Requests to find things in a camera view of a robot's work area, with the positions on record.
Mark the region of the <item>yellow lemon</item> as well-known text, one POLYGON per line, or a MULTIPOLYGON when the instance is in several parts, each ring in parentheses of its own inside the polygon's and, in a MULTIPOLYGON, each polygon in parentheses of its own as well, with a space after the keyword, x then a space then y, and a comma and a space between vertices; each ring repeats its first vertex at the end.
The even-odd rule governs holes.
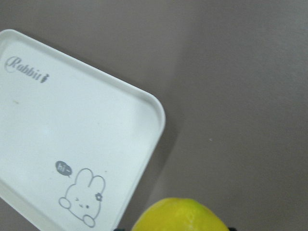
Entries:
POLYGON ((189 198, 165 198, 145 210, 133 231, 228 231, 209 208, 189 198))

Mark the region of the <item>white rabbit tray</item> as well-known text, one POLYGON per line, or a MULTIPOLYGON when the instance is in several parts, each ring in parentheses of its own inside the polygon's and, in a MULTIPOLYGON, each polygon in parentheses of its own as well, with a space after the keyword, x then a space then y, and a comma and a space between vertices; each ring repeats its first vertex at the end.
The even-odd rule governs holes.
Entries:
POLYGON ((153 95, 0 34, 0 196, 42 231, 112 231, 163 133, 153 95))

